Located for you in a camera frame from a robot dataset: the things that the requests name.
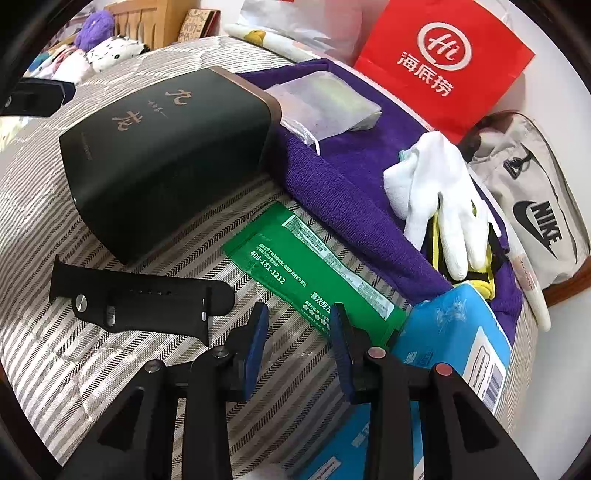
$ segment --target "blue packaging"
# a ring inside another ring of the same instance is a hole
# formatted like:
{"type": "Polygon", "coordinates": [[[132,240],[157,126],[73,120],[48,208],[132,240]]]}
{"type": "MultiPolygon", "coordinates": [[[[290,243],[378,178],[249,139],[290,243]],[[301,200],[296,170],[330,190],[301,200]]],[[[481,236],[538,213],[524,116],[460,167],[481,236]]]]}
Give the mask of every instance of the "blue packaging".
{"type": "MultiPolygon", "coordinates": [[[[431,368],[451,365],[491,412],[501,397],[511,346],[487,302],[461,284],[411,311],[392,353],[403,362],[431,368]]],[[[362,480],[368,444],[369,404],[352,414],[294,480],[362,480]]],[[[414,480],[423,477],[423,443],[418,404],[412,402],[414,480]]]]}

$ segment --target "gray bag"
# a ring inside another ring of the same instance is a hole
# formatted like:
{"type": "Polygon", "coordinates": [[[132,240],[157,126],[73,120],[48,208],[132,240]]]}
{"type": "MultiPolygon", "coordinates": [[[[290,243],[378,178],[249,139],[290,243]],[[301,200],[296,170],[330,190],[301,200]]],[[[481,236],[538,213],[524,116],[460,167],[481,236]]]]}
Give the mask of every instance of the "gray bag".
{"type": "Polygon", "coordinates": [[[486,117],[478,134],[470,166],[515,229],[541,288],[569,279],[589,256],[589,234],[548,142],[517,112],[486,117]]]}

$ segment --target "purple plush toy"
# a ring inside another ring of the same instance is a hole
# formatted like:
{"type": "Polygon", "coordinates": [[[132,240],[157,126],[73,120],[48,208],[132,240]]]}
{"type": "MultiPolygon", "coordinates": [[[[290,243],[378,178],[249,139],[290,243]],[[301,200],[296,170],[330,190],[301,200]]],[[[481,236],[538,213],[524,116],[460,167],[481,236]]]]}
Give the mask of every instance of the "purple plush toy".
{"type": "Polygon", "coordinates": [[[114,31],[115,20],[111,12],[107,10],[95,12],[82,25],[82,30],[78,32],[74,45],[84,51],[89,51],[107,38],[111,38],[114,31]]]}

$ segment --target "wooden bed frame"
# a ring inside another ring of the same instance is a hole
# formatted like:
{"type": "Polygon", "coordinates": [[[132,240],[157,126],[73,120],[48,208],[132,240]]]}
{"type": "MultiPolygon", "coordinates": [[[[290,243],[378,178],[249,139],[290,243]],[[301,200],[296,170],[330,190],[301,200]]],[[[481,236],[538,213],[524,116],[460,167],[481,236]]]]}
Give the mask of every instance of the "wooden bed frame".
{"type": "Polygon", "coordinates": [[[156,50],[175,42],[196,0],[126,0],[105,8],[115,17],[115,35],[127,35],[156,50]]]}

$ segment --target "barcode label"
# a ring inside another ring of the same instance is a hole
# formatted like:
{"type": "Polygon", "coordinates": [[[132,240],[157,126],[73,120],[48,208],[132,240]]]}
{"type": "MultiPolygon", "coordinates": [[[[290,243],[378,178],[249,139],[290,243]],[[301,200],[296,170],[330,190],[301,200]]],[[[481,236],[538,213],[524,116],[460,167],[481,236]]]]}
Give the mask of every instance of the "barcode label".
{"type": "Polygon", "coordinates": [[[324,263],[351,285],[384,320],[390,317],[390,314],[396,308],[395,305],[363,278],[345,267],[330,248],[322,243],[322,240],[297,215],[290,216],[282,223],[282,226],[287,228],[293,233],[294,237],[324,260],[324,263]]]}
{"type": "Polygon", "coordinates": [[[339,462],[336,457],[331,457],[328,462],[315,471],[314,475],[308,480],[326,480],[338,467],[340,467],[340,464],[341,462],[339,462]]]}
{"type": "Polygon", "coordinates": [[[478,327],[462,378],[493,414],[498,407],[506,367],[482,327],[478,327]]]}
{"type": "Polygon", "coordinates": [[[482,401],[486,408],[490,411],[493,411],[496,405],[496,399],[499,397],[499,392],[501,391],[501,385],[503,383],[503,374],[499,367],[495,365],[492,366],[492,373],[491,373],[491,381],[488,384],[488,388],[486,389],[486,393],[482,401]]]}

